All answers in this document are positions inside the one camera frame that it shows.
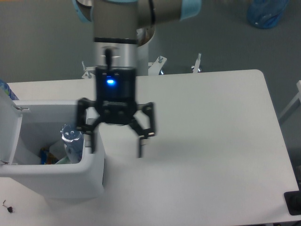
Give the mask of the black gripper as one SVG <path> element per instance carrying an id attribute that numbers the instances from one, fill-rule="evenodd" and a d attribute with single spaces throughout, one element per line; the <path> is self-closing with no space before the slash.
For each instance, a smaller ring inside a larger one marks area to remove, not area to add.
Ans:
<path id="1" fill-rule="evenodd" d="M 96 101 L 81 98 L 77 101 L 76 130 L 90 136 L 91 153 L 96 152 L 98 126 L 128 125 L 137 134 L 137 158 L 143 157 L 143 146 L 156 135 L 155 103 L 138 104 L 135 99 L 136 69 L 133 67 L 98 66 L 95 69 Z M 100 116 L 87 123 L 88 109 Z"/>

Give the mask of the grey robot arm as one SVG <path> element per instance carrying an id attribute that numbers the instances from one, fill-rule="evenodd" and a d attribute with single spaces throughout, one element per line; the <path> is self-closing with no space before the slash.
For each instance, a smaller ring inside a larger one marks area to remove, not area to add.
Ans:
<path id="1" fill-rule="evenodd" d="M 137 156 L 143 141 L 156 135 L 154 103 L 138 104 L 137 30 L 196 16 L 200 0 L 75 0 L 78 16 L 93 24 L 96 99 L 77 102 L 76 129 L 91 137 L 101 123 L 128 125 L 138 136 Z"/>

